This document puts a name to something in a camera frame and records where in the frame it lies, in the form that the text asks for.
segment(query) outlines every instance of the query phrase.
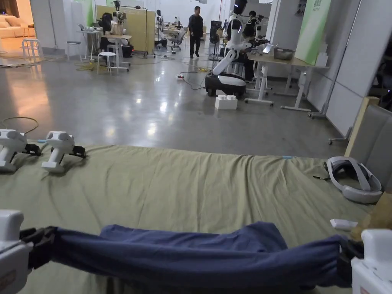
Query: table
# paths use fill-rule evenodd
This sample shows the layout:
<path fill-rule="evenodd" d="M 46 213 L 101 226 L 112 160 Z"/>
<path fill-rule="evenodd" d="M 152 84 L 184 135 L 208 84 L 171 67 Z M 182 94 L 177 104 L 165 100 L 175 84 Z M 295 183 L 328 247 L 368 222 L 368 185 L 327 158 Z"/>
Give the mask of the table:
<path fill-rule="evenodd" d="M 179 32 L 180 31 L 176 27 L 175 28 L 163 27 L 164 34 L 175 35 L 178 34 Z"/>
<path fill-rule="evenodd" d="M 132 38 L 132 36 L 131 35 L 104 35 L 104 37 L 108 38 L 108 39 L 114 39 L 114 42 L 116 43 L 116 52 L 115 52 L 116 53 L 116 66 L 115 67 L 111 66 L 111 68 L 116 68 L 117 72 L 119 69 L 126 69 L 127 71 L 129 71 L 128 67 L 120 67 L 120 53 L 119 53 L 119 51 L 121 48 L 120 40 L 121 39 L 129 40 Z"/>
<path fill-rule="evenodd" d="M 264 100 L 264 87 L 265 87 L 265 84 L 267 81 L 268 64 L 289 65 L 290 66 L 290 74 L 289 74 L 289 78 L 287 79 L 286 88 L 285 88 L 285 92 L 283 93 L 283 95 L 291 96 L 290 94 L 288 94 L 288 90 L 289 90 L 290 83 L 291 83 L 293 68 L 295 68 L 295 67 L 302 68 L 301 74 L 304 75 L 306 78 L 300 79 L 298 94 L 293 95 L 293 96 L 297 97 L 296 102 L 295 102 L 295 106 L 294 107 L 281 106 L 281 108 L 282 109 L 289 109 L 289 110 L 296 110 L 296 111 L 306 111 L 306 112 L 311 111 L 310 109 L 299 107 L 299 104 L 301 102 L 302 95 L 303 95 L 303 92 L 305 89 L 305 85 L 306 85 L 307 81 L 310 81 L 310 77 L 311 77 L 311 73 L 312 73 L 313 68 L 327 68 L 327 67 L 311 65 L 311 64 L 308 64 L 305 61 L 302 61 L 302 60 L 295 58 L 295 57 L 293 57 L 292 60 L 281 60 L 281 59 L 275 59 L 273 54 L 259 55 L 259 54 L 248 53 L 247 56 L 248 56 L 249 60 L 253 60 L 253 61 L 258 62 L 257 80 L 256 80 L 256 85 L 255 85 L 256 90 L 257 90 L 258 85 L 260 85 L 261 73 L 262 73 L 263 77 L 262 77 L 261 85 L 260 85 L 259 98 L 258 99 L 245 99 L 245 102 L 252 101 L 252 102 L 258 102 L 258 103 L 270 103 L 273 105 L 272 101 Z"/>
<path fill-rule="evenodd" d="M 94 44 L 95 40 L 92 40 L 92 42 L 91 42 L 91 56 L 90 56 L 90 58 L 87 58 L 87 52 L 89 50 L 88 35 L 96 36 L 96 37 L 98 37 L 97 39 L 99 40 L 99 33 L 101 31 L 76 31 L 76 32 L 83 34 L 84 40 L 86 41 L 86 44 L 87 44 L 87 46 L 86 46 L 86 53 L 84 54 L 84 59 L 92 60 L 93 59 L 93 50 L 94 50 L 94 48 L 95 48 L 95 51 L 98 51 L 98 50 L 97 50 L 97 48 L 96 48 L 96 46 Z"/>

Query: small white box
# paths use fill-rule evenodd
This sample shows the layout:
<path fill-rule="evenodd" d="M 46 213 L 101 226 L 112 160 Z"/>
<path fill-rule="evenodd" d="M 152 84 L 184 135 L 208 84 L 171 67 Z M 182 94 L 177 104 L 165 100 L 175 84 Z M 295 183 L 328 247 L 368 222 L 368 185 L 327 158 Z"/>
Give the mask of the small white box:
<path fill-rule="evenodd" d="M 326 53 L 320 53 L 317 57 L 316 66 L 326 67 L 328 62 L 328 55 Z"/>
<path fill-rule="evenodd" d="M 218 95 L 215 100 L 215 108 L 220 110 L 236 110 L 237 98 L 234 95 Z"/>

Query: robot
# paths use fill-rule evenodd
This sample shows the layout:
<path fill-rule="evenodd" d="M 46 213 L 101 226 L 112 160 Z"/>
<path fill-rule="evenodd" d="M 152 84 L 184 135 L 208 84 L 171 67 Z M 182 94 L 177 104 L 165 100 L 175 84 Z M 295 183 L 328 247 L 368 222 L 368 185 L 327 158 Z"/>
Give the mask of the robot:
<path fill-rule="evenodd" d="M 228 35 L 230 40 L 227 42 L 225 57 L 205 78 L 205 90 L 208 96 L 216 96 L 216 90 L 223 91 L 226 95 L 235 95 L 237 98 L 245 93 L 246 81 L 236 74 L 223 73 L 223 71 L 240 56 L 240 51 L 268 43 L 262 40 L 261 43 L 247 43 L 243 40 L 245 23 L 241 19 L 241 14 L 245 10 L 247 0 L 236 0 L 233 13 L 229 19 Z"/>

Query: green banner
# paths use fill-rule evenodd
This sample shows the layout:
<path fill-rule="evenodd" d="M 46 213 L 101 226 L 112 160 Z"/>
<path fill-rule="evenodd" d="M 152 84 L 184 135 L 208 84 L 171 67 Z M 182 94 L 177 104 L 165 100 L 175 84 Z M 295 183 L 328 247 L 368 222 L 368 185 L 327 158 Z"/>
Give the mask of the green banner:
<path fill-rule="evenodd" d="M 302 21 L 295 57 L 315 65 L 331 0 L 309 0 Z"/>

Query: polished gray floor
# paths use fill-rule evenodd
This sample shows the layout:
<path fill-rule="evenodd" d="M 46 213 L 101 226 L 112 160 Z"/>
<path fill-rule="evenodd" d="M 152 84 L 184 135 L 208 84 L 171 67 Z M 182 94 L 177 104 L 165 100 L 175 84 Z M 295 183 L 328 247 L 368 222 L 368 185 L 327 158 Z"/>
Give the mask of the polished gray floor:
<path fill-rule="evenodd" d="M 327 158 L 344 153 L 345 146 L 328 145 L 339 136 L 326 120 L 280 109 L 293 98 L 271 96 L 275 107 L 239 102 L 237 111 L 218 111 L 204 89 L 192 90 L 176 78 L 196 66 L 211 67 L 207 48 L 190 61 L 189 47 L 174 60 L 130 59 L 129 73 L 78 71 L 76 61 L 44 62 L 32 67 L 0 68 L 0 120 L 29 116 L 39 127 L 28 134 L 43 139 L 51 130 L 67 131 L 83 144 L 124 144 L 202 152 L 293 155 Z M 194 88 L 206 72 L 184 74 Z M 274 90 L 284 83 L 271 84 Z M 7 122 L 26 131 L 33 122 Z"/>

